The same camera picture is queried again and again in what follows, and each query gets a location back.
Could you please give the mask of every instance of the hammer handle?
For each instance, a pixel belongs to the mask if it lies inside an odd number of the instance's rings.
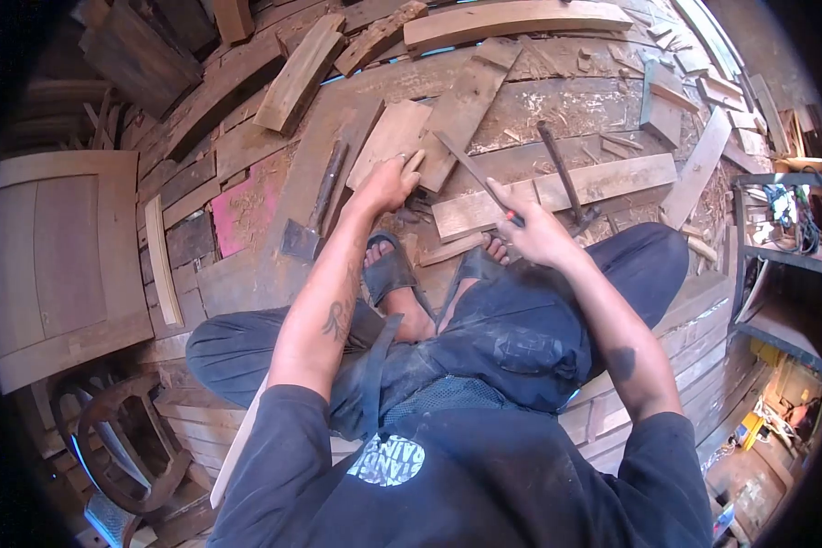
[[[307,221],[307,228],[312,229],[317,235],[321,235],[322,220],[326,216],[329,198],[332,195],[332,190],[335,189],[335,182],[338,180],[338,175],[344,165],[344,159],[347,157],[347,148],[347,143],[342,140],[336,141],[332,147],[332,155],[329,157],[326,173],[323,174],[320,183],[320,193],[316,197],[314,210],[311,211],[310,219]]]

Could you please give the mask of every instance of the hammer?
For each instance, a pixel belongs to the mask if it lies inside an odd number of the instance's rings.
[[[310,218],[307,220],[307,226],[303,226],[292,218],[286,219],[283,240],[280,242],[280,252],[284,255],[315,260],[320,254],[324,244],[323,237],[320,235],[322,220],[326,216],[326,206],[332,195],[332,189],[335,188],[344,158],[347,157],[347,147],[347,143],[341,140],[336,141],[332,147],[329,165],[322,176],[320,193],[316,197],[314,210],[311,211]]]
[[[539,120],[536,123],[536,129],[539,131],[539,135],[542,136],[542,142],[545,144],[545,148],[548,149],[548,155],[554,162],[554,167],[558,170],[558,176],[560,177],[560,181],[564,184],[566,195],[570,198],[570,206],[572,207],[572,213],[575,216],[575,222],[577,225],[577,228],[570,231],[570,236],[575,237],[587,230],[587,227],[591,225],[593,220],[600,216],[600,206],[595,205],[588,208],[585,212],[581,211],[579,195],[575,191],[575,186],[572,184],[572,179],[570,179],[570,172],[566,170],[563,156],[561,156],[558,152],[558,145],[554,141],[554,137],[551,135],[551,130],[545,127],[544,120]]]

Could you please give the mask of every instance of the right arm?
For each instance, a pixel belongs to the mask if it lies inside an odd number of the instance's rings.
[[[502,221],[500,233],[527,260],[557,269],[569,281],[630,420],[636,424],[663,411],[681,415],[679,390],[664,349],[591,256],[541,205],[521,201],[490,181],[500,200],[526,220],[525,228]]]

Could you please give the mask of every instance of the black t-shirt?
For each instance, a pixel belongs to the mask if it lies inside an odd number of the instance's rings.
[[[332,466],[316,392],[263,393],[208,546],[711,546],[691,424],[636,424],[618,477],[525,411],[409,416]]]

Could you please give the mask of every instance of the wooden door panel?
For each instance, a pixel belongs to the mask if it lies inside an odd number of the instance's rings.
[[[0,358],[43,339],[33,269],[35,182],[0,192]]]
[[[47,338],[107,319],[100,281],[95,175],[39,184],[34,265],[39,313]]]
[[[153,336],[142,290],[136,152],[0,163],[4,394]]]

